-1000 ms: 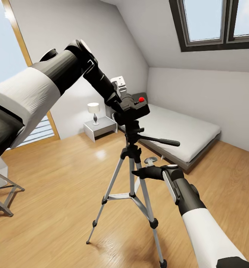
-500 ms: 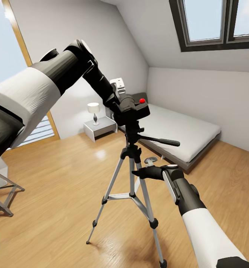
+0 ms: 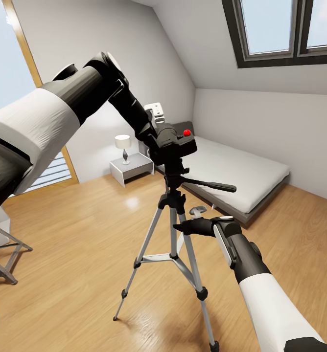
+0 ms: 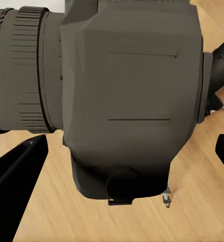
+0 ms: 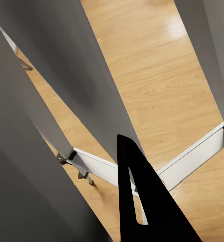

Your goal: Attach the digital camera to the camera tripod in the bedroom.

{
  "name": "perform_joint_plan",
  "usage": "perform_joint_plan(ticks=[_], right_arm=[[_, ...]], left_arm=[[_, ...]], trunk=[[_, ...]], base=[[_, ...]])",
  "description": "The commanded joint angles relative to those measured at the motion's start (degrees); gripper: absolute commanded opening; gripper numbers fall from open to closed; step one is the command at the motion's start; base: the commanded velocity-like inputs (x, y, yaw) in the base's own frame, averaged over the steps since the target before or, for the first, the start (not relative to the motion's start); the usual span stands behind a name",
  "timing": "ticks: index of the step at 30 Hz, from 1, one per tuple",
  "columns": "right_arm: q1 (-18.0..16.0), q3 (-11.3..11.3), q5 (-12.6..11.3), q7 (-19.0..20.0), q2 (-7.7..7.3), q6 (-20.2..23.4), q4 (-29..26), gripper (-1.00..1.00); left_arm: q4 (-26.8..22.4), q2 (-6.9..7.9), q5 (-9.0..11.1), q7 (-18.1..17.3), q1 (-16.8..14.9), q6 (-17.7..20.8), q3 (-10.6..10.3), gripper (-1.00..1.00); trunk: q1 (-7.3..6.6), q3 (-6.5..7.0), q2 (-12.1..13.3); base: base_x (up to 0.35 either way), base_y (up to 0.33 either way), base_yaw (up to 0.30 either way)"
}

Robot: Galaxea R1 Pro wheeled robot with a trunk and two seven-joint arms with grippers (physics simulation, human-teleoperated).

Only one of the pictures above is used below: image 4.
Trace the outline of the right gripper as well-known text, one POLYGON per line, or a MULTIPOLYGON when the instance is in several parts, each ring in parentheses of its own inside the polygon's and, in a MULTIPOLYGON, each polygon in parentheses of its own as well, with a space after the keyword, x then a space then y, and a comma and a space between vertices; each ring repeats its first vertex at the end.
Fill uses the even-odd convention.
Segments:
POLYGON ((222 107, 222 103, 215 95, 215 93, 224 86, 224 58, 217 51, 212 52, 213 63, 208 91, 208 98, 206 104, 205 117, 209 116, 212 111, 216 111, 222 107))

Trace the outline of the digital camera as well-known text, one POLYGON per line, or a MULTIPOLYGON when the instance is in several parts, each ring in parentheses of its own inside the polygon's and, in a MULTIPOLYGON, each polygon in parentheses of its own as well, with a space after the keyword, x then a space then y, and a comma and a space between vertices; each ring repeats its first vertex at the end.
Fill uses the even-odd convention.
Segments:
POLYGON ((0 134, 64 131, 86 198, 160 195, 205 118, 213 54, 203 41, 190 0, 0 9, 0 134))

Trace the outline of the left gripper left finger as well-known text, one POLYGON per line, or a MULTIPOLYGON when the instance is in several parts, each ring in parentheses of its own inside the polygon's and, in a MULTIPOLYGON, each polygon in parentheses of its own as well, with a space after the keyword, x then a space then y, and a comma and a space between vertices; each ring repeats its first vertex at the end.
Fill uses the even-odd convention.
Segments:
POLYGON ((0 157, 0 242, 12 242, 48 154, 46 135, 0 157))

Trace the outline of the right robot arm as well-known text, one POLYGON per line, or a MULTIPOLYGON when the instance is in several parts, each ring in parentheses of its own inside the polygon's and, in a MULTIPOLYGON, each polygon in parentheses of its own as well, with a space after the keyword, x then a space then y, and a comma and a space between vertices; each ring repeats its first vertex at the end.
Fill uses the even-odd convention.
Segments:
POLYGON ((224 42, 212 52, 213 63, 206 104, 205 117, 209 116, 212 111, 222 107, 222 103, 215 93, 224 86, 224 42))

